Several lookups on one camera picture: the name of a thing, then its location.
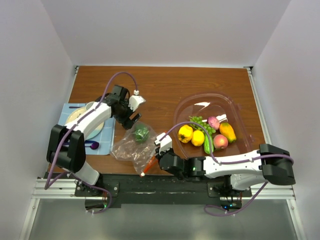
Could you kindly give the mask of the yellow fake bell pepper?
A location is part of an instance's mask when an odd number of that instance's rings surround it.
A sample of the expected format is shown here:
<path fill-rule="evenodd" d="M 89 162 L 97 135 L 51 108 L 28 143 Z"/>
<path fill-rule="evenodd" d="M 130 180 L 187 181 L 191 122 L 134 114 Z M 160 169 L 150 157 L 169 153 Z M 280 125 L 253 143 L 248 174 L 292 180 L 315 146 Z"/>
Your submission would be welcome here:
<path fill-rule="evenodd" d="M 189 125 L 183 125 L 179 131 L 178 131 L 178 140 L 181 143 L 188 143 L 191 141 L 192 137 L 193 137 L 193 128 Z"/>

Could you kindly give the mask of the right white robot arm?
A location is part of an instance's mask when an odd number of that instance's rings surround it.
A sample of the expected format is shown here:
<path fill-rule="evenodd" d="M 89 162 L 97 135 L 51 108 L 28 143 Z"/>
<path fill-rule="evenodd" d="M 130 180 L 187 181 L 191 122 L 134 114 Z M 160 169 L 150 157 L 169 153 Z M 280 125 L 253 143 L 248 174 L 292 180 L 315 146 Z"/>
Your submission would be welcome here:
<path fill-rule="evenodd" d="M 170 148 L 156 157 L 159 167 L 179 180 L 209 180 L 228 177 L 223 192 L 230 197 L 260 183 L 290 186 L 296 183 L 290 153 L 282 148 L 260 144 L 258 150 L 212 158 L 183 159 Z"/>

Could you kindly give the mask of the clear zip top bag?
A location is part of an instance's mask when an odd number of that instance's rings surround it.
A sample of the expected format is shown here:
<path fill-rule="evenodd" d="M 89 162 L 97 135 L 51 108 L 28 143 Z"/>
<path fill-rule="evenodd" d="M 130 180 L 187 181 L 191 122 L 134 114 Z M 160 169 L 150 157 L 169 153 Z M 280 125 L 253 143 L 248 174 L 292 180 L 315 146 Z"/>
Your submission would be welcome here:
<path fill-rule="evenodd" d="M 154 141 L 157 134 L 151 126 L 143 123 L 149 127 L 149 139 L 143 143 L 136 142 L 133 132 L 138 123 L 143 122 L 138 121 L 131 129 L 127 130 L 124 137 L 113 144 L 110 154 L 118 161 L 132 162 L 137 174 L 144 177 L 155 160 L 154 155 L 156 153 L 156 146 Z"/>

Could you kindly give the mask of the light green fake gourd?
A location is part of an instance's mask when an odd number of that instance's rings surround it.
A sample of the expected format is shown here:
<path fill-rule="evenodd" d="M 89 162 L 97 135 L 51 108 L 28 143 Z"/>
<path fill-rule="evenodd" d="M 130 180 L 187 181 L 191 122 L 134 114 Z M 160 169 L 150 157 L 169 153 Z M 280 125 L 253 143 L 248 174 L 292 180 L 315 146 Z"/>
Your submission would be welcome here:
<path fill-rule="evenodd" d="M 209 134 L 205 134 L 204 135 L 204 142 L 203 142 L 203 148 L 204 148 L 204 152 L 207 155 L 210 155 L 214 152 L 214 145 L 213 145 L 213 138 L 212 136 Z"/>

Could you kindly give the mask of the pink fake peach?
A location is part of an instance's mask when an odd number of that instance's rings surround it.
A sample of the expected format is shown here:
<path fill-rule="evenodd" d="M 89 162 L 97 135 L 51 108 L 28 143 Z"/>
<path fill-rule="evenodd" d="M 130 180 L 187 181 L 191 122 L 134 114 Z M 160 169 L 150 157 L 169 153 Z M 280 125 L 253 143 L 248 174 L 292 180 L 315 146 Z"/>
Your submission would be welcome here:
<path fill-rule="evenodd" d="M 227 148 L 228 144 L 229 144 L 228 139 L 225 136 L 223 136 L 222 134 L 217 134 L 213 138 L 213 146 L 217 150 Z"/>

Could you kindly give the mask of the green fake grapes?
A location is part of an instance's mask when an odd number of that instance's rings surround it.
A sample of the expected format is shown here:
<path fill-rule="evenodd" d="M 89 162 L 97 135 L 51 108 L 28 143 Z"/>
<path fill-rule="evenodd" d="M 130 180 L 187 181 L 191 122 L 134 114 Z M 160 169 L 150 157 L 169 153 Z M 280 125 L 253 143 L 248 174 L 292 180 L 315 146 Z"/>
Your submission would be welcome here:
<path fill-rule="evenodd" d="M 189 117 L 189 121 L 192 122 L 192 123 L 190 123 L 189 125 L 190 125 L 194 130 L 200 130 L 200 131 L 202 131 L 203 133 L 205 133 L 201 127 L 199 127 L 198 125 L 194 124 L 194 123 L 197 123 L 197 124 L 201 125 L 204 129 L 206 129 L 207 132 L 208 132 L 210 135 L 216 133 L 216 130 L 215 130 L 214 128 L 210 127 L 210 125 L 209 125 L 206 121 L 203 121 L 203 117 L 202 117 L 202 116 L 190 116 L 190 117 Z"/>

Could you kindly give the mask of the orange fake fruit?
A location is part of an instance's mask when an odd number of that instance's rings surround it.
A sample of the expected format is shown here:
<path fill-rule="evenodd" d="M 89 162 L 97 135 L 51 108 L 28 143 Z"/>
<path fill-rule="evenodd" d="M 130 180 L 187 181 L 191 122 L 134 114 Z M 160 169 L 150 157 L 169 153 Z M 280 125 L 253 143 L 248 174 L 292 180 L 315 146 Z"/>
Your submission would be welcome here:
<path fill-rule="evenodd" d="M 228 122 L 223 122 L 220 124 L 219 132 L 221 135 L 227 138 L 229 143 L 233 143 L 237 140 L 235 131 Z"/>

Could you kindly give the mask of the pink transparent plastic tub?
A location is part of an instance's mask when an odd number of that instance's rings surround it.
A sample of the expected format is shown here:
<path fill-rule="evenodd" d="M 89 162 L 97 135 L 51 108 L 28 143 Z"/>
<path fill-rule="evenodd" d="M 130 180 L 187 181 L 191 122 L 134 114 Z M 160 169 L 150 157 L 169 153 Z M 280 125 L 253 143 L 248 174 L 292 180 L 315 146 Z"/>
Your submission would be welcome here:
<path fill-rule="evenodd" d="M 221 125 L 230 125 L 235 140 L 222 149 L 216 144 L 213 150 L 215 157 L 239 155 L 253 150 L 251 138 L 248 136 L 237 105 L 225 94 L 218 92 L 196 93 L 181 100 L 173 115 L 173 123 L 195 122 L 205 127 L 212 138 L 223 142 L 220 135 Z"/>

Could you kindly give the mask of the yellow fake lemon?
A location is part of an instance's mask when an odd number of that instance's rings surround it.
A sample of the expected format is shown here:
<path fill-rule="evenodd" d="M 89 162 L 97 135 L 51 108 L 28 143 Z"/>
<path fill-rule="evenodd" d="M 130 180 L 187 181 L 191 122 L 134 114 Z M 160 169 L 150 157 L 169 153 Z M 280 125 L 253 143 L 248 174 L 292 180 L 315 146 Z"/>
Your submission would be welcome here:
<path fill-rule="evenodd" d="M 191 139 L 191 143 L 195 146 L 195 147 L 200 147 L 205 141 L 205 135 L 202 131 L 200 130 L 195 130 L 193 132 L 193 136 Z"/>

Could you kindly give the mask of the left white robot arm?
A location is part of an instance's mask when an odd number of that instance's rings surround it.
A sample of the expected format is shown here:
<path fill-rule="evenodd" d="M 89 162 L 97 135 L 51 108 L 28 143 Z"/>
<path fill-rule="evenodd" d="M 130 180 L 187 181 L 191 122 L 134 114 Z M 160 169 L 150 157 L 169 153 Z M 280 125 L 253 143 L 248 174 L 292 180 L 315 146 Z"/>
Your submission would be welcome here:
<path fill-rule="evenodd" d="M 86 183 L 85 189 L 92 196 L 99 196 L 104 184 L 99 181 L 101 174 L 86 161 L 85 140 L 108 119 L 114 118 L 126 130 L 132 128 L 141 117 L 139 113 L 133 114 L 146 100 L 138 90 L 131 96 L 128 93 L 127 88 L 115 85 L 75 120 L 51 129 L 46 160 L 52 167 L 58 166 Z"/>

